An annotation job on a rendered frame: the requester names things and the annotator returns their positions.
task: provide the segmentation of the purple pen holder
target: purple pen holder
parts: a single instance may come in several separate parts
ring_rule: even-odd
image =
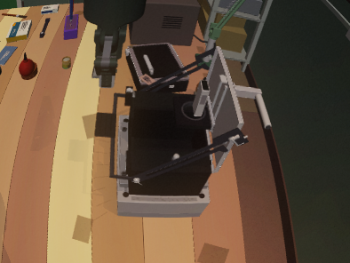
[[[66,16],[66,23],[64,28],[64,40],[75,39],[78,37],[78,23],[79,15],[73,15],[72,24],[70,24],[70,16]]]

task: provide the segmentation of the dark floor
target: dark floor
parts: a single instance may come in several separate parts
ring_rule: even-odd
[[[0,8],[16,6],[13,0],[1,2]],[[25,0],[25,5],[36,2],[68,0]],[[347,0],[330,2],[350,20]],[[247,23],[248,34],[253,25]],[[350,262],[350,41],[345,34],[321,0],[274,1],[251,61],[282,161],[299,263]]]

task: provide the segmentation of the book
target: book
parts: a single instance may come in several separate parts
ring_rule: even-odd
[[[28,39],[29,31],[32,27],[32,20],[25,20],[14,23],[7,34],[7,43]]]
[[[51,5],[43,6],[42,14],[58,12],[59,11],[59,6],[60,6],[59,4],[51,4]]]
[[[17,49],[17,46],[5,46],[0,52],[0,65],[4,66],[7,60],[12,56],[14,51]]]

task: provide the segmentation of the wooden table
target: wooden table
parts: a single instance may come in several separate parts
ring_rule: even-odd
[[[272,130],[264,130],[253,100],[240,99],[250,143],[234,147],[209,180],[211,203],[199,218],[119,217],[116,181],[110,179],[110,137],[115,120],[127,115],[115,93],[133,86],[125,54],[115,86],[100,89],[91,78],[97,28],[79,14],[78,38],[63,40],[68,4],[58,13],[42,6],[3,10],[32,20],[28,40],[7,44],[17,50],[0,75],[0,236],[3,263],[283,263],[297,262],[290,210]],[[39,38],[45,18],[51,21]],[[0,50],[11,24],[0,17]],[[197,25],[195,34],[203,38]],[[130,45],[126,37],[124,49]],[[174,46],[184,65],[205,45]],[[24,52],[38,74],[23,80]],[[62,68],[69,56],[70,69]],[[233,81],[257,87],[248,68],[228,60]],[[207,71],[190,76],[195,90]]]

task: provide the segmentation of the small can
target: small can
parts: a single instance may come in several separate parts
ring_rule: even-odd
[[[62,59],[62,67],[63,67],[64,69],[70,68],[70,58],[69,58],[69,57],[64,57],[64,58]]]

